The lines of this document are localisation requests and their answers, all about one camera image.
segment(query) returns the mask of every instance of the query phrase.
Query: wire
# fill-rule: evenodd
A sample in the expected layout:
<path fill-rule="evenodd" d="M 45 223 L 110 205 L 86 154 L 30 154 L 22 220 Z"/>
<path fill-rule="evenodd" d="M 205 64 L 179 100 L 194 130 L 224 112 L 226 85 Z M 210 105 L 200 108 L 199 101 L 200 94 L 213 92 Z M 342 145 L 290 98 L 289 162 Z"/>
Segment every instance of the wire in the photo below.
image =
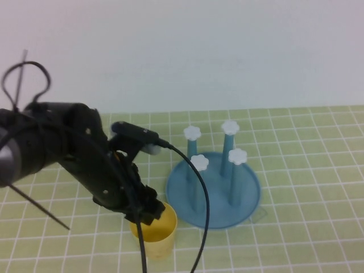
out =
<path fill-rule="evenodd" d="M 24 62 L 22 62 L 22 63 L 19 63 L 19 64 L 15 64 L 15 65 L 13 65 L 12 67 L 10 67 L 5 73 L 4 73 L 4 75 L 3 75 L 3 77 L 2 77 L 2 79 L 1 79 L 1 88 L 2 88 L 2 90 L 3 90 L 3 92 L 5 93 L 5 95 L 9 98 L 9 100 L 10 100 L 10 102 L 11 102 L 11 104 L 13 105 L 13 108 L 15 108 L 16 107 L 16 104 L 15 104 L 15 101 L 11 98 L 11 96 L 10 96 L 10 94 L 9 94 L 9 92 L 6 90 L 6 87 L 5 87 L 5 81 L 6 81 L 6 78 L 8 77 L 8 75 L 12 72 L 12 71 L 14 71 L 14 70 L 16 70 L 17 68 L 21 68 L 21 67 L 23 67 L 24 65 L 26 65 L 26 64 L 31 64 L 31 65 L 34 65 L 34 66 L 36 66 L 36 67 L 38 67 L 42 72 L 43 72 L 43 74 L 45 75 L 45 79 L 47 80 L 47 84 L 46 84 L 46 86 L 45 86 L 45 89 L 43 90 L 43 91 L 41 91 L 41 92 L 39 92 L 37 95 L 35 95 L 34 97 L 33 97 L 33 102 L 37 102 L 38 101 L 38 99 L 42 96 L 42 95 L 44 95 L 45 93 L 47 93 L 48 92 L 48 90 L 50 89 L 50 87 L 51 87 L 51 75 L 49 75 L 49 73 L 48 73 L 48 71 L 46 70 L 46 68 L 44 67 L 44 66 L 42 66 L 41 64 L 39 64 L 39 63 L 37 63 L 37 62 L 35 62 L 35 61 L 24 61 Z"/>
<path fill-rule="evenodd" d="M 20 67 L 20 72 L 19 72 L 19 78 L 18 78 L 18 84 L 16 86 L 16 94 L 15 94 L 15 102 L 13 105 L 13 111 L 14 112 L 18 112 L 18 103 L 19 103 L 19 95 L 20 95 L 20 89 L 22 87 L 22 83 L 23 83 L 23 72 L 24 72 L 24 63 L 27 59 L 27 54 L 28 54 L 28 50 L 24 50 L 23 51 L 23 60 L 22 60 L 22 66 Z"/>
<path fill-rule="evenodd" d="M 202 178 L 202 176 L 200 175 L 200 173 L 198 172 L 198 170 L 196 169 L 196 167 L 193 165 L 193 163 L 191 162 L 191 160 L 189 160 L 189 158 L 187 156 L 185 156 L 180 150 L 178 150 L 175 146 L 171 145 L 171 144 L 167 144 L 166 148 L 169 148 L 170 150 L 176 152 L 177 154 L 179 154 L 187 163 L 188 165 L 190 165 L 190 167 L 193 169 L 193 171 L 195 172 L 195 174 L 197 175 L 201 186 L 204 190 L 204 194 L 205 194 L 205 199 L 206 199 L 206 223 L 205 223 L 205 229 L 204 229 L 204 235 L 202 236 L 202 241 L 201 241 L 201 246 L 200 246 L 200 250 L 198 251 L 197 257 L 196 257 L 196 261 L 193 264 L 193 267 L 191 269 L 191 273 L 193 273 L 196 270 L 196 267 L 198 265 L 198 262 L 201 259 L 202 256 L 202 252 L 204 251 L 204 247 L 205 247 L 205 243 L 206 243 L 206 238 L 207 238 L 207 232 L 209 229 L 209 223 L 210 223 L 210 200 L 209 200 L 209 194 L 207 192 L 207 188 L 206 188 L 206 184 L 204 182 L 204 179 Z"/>

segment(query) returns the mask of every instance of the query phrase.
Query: blue base plate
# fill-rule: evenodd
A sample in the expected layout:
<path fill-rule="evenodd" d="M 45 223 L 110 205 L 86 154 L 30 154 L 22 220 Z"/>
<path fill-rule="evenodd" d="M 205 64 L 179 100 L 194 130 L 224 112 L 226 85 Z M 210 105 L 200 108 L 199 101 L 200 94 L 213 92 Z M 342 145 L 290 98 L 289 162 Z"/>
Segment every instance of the blue base plate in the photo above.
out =
<path fill-rule="evenodd" d="M 240 206 L 233 207 L 228 202 L 230 179 L 220 175 L 222 154 L 219 152 L 202 154 L 209 159 L 209 166 L 204 174 L 210 198 L 209 228 L 226 229 L 240 224 L 248 219 L 259 205 L 260 184 L 257 176 L 247 164 L 241 165 L 239 171 L 241 171 L 241 182 L 243 183 L 242 202 Z M 191 225 L 204 228 L 206 209 L 203 213 L 196 213 L 191 206 L 191 185 L 187 180 L 188 167 L 187 163 L 183 161 L 172 170 L 167 181 L 167 201 L 179 218 Z"/>

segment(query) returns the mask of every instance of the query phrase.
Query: cutting mat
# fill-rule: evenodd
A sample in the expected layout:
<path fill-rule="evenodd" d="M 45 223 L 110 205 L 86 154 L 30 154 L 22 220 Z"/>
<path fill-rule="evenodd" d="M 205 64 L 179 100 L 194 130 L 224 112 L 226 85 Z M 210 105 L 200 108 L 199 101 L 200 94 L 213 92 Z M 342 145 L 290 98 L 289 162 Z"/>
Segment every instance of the cutting mat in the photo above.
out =
<path fill-rule="evenodd" d="M 105 131 L 128 121 L 157 131 L 186 152 L 188 125 L 201 128 L 200 151 L 221 151 L 221 124 L 236 120 L 236 147 L 247 151 L 262 185 L 252 222 L 208 235 L 197 272 L 364 272 L 364 106 L 102 115 Z M 136 159 L 143 182 L 165 200 L 178 155 Z M 71 231 L 8 189 L 0 190 L 0 272 L 141 272 L 128 223 L 100 208 L 59 165 L 18 187 Z M 172 255 L 149 272 L 189 272 L 202 231 L 180 222 Z"/>

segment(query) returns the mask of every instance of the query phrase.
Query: white flower cap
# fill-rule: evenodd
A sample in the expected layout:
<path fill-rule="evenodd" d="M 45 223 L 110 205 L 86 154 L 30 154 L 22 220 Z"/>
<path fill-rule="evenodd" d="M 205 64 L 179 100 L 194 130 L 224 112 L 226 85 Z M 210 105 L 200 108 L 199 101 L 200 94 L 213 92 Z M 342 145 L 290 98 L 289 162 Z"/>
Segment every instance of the white flower cap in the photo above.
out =
<path fill-rule="evenodd" d="M 226 135 L 235 135 L 240 130 L 240 127 L 236 121 L 225 121 L 221 125 L 221 128 Z"/>
<path fill-rule="evenodd" d="M 184 136 L 188 140 L 196 140 L 201 136 L 200 128 L 196 126 L 188 126 L 186 129 L 183 130 Z"/>
<path fill-rule="evenodd" d="M 209 160 L 204 155 L 194 155 L 191 162 L 199 172 L 206 170 L 209 165 Z"/>
<path fill-rule="evenodd" d="M 240 148 L 229 151 L 229 161 L 235 165 L 240 165 L 247 162 L 247 152 Z"/>

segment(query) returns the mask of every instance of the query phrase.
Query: blue peg stand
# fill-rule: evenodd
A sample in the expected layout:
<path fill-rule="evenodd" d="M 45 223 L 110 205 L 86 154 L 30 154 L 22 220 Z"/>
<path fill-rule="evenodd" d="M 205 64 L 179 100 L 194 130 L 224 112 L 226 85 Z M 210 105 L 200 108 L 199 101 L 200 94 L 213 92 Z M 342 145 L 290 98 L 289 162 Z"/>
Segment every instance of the blue peg stand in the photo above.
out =
<path fill-rule="evenodd" d="M 187 157 L 191 159 L 194 155 L 197 155 L 197 141 L 189 140 L 187 141 Z"/>
<path fill-rule="evenodd" d="M 232 150 L 234 135 L 239 130 L 237 123 L 227 121 L 222 129 L 225 133 L 224 152 L 203 152 L 197 155 L 208 160 L 206 169 L 199 171 L 210 197 L 209 229 L 226 229 L 240 224 L 253 215 L 260 202 L 261 189 L 256 174 L 245 163 L 246 160 L 242 161 L 242 151 Z M 205 195 L 196 174 L 191 173 L 188 178 L 190 170 L 191 167 L 185 161 L 174 167 L 167 180 L 166 197 L 180 219 L 204 228 Z"/>
<path fill-rule="evenodd" d="M 231 185 L 229 203 L 231 206 L 240 206 L 243 183 L 239 177 L 239 166 L 233 164 L 231 172 Z"/>
<path fill-rule="evenodd" d="M 229 177 L 231 174 L 231 164 L 229 164 L 229 151 L 234 147 L 234 135 L 225 134 L 224 149 L 222 150 L 221 170 L 220 175 Z"/>
<path fill-rule="evenodd" d="M 202 178 L 205 181 L 206 171 L 200 171 L 199 173 L 200 173 L 200 175 L 202 176 Z M 201 183 L 200 183 L 200 181 L 199 181 L 199 179 L 197 178 L 196 175 L 191 178 L 190 183 L 191 183 L 191 190 L 192 190 L 192 194 L 191 194 L 192 209 L 197 214 L 202 214 L 206 209 L 206 201 L 205 201 L 204 190 L 203 190 L 203 188 L 201 186 Z"/>
<path fill-rule="evenodd" d="M 197 139 L 201 136 L 201 131 L 196 126 L 188 126 L 183 130 L 183 133 L 187 139 L 187 157 L 191 159 L 194 155 L 197 155 Z M 186 174 L 188 183 L 191 182 L 194 175 L 193 169 L 188 167 Z"/>
<path fill-rule="evenodd" d="M 238 148 L 229 151 L 229 162 L 232 164 L 230 178 L 229 203 L 237 207 L 241 205 L 244 181 L 241 179 L 241 166 L 247 161 L 247 153 Z"/>

